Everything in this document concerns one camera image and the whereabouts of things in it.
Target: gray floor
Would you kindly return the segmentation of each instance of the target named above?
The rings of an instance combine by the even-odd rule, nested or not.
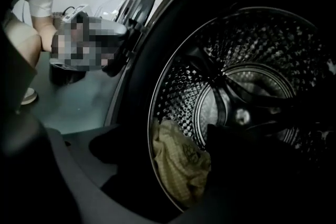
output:
[[[45,127],[61,134],[91,130],[104,126],[106,114],[117,86],[119,75],[110,78],[102,71],[87,72],[73,84],[58,87],[49,80],[49,55],[42,52],[31,87],[38,100],[22,106]]]

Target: person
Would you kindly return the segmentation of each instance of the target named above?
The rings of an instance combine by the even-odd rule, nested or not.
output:
[[[3,27],[9,41],[22,57],[34,68],[40,51],[51,52],[51,42],[56,32],[51,17],[53,0],[25,0],[29,3],[33,27],[21,22],[9,9]],[[37,98],[34,89],[28,88],[22,104],[32,103]]]

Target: towel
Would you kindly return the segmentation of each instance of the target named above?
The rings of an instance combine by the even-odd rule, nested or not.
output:
[[[162,184],[185,207],[197,203],[211,170],[208,152],[201,151],[177,123],[154,119],[152,125],[154,160]]]

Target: stainless steel drum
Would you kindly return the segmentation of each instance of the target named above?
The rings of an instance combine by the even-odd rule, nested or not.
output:
[[[212,88],[179,52],[185,46],[200,46],[229,76],[249,92],[281,98],[306,92],[331,71],[334,56],[318,35],[316,27],[290,12],[275,8],[252,7],[206,23],[186,41],[167,63],[156,86],[151,104],[149,126],[159,121],[176,121],[183,133],[206,149],[207,124],[216,124],[218,109]],[[226,114],[230,100],[221,92]],[[237,112],[237,120],[249,115]],[[292,128],[275,134],[282,141],[309,152],[307,131]],[[315,136],[322,140],[323,135]],[[325,145],[318,143],[319,150]]]

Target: shoe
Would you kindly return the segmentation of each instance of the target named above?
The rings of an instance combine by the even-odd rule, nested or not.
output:
[[[28,88],[25,97],[23,98],[21,105],[30,104],[37,98],[37,93],[33,88]]]

